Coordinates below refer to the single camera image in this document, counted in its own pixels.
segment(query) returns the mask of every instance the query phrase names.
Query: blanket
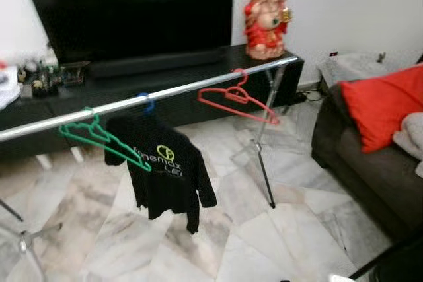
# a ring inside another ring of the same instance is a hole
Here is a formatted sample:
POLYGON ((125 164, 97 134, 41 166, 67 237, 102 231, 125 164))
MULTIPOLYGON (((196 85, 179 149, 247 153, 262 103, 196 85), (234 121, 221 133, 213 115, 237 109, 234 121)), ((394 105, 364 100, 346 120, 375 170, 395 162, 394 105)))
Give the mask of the blanket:
MULTIPOLYGON (((415 112, 404 118, 401 130, 394 132, 393 141, 423 161, 423 112, 415 112)), ((423 162, 417 165, 416 174, 423 178, 423 162)))

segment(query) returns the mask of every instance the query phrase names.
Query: hoodie sleeve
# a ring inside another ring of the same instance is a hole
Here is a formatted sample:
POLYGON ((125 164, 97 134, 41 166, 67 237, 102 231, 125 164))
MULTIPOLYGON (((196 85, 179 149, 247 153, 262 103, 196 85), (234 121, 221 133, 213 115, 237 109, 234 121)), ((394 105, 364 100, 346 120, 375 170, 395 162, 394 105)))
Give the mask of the hoodie sleeve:
POLYGON ((212 183, 210 182, 206 166, 204 164, 201 152, 196 149, 198 156, 198 177, 196 178, 196 189, 200 198, 201 206, 204 208, 217 205, 216 195, 214 194, 212 183))

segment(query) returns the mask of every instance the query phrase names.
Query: tv screen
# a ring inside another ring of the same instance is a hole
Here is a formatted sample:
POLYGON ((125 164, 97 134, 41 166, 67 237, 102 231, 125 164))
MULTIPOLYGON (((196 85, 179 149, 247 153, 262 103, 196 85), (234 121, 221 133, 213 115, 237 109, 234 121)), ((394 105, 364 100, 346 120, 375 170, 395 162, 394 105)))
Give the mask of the tv screen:
POLYGON ((230 44, 232 0, 33 0, 60 63, 230 44))

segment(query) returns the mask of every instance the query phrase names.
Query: black hoodie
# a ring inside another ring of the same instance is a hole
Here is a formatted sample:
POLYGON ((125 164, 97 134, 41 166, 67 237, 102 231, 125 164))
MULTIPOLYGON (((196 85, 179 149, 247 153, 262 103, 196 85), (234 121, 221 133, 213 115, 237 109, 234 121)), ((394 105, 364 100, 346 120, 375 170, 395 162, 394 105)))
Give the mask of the black hoodie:
MULTIPOLYGON (((112 118, 106 130, 151 165, 151 172, 148 172, 128 161, 137 206, 148 207, 150 219, 157 218, 167 209, 174 213, 186 212, 186 228, 192 234, 198 232, 198 197, 202 207, 216 206, 217 201, 201 152, 187 136, 152 115, 143 116, 142 120, 130 116, 112 118)), ((134 157, 117 143, 108 146, 134 157)), ((125 159, 105 151, 105 161, 107 165, 121 165, 125 159)))

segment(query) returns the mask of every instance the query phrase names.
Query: soundbar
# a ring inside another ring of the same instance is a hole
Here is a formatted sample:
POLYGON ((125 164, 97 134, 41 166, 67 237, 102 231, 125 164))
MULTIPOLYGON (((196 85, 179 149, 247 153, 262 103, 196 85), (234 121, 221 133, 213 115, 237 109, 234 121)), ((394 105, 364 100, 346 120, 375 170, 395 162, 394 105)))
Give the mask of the soundbar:
POLYGON ((200 52, 160 54, 150 57, 92 62, 89 64, 88 70, 90 76, 94 78, 116 77, 217 63, 224 56, 225 52, 220 48, 200 52))

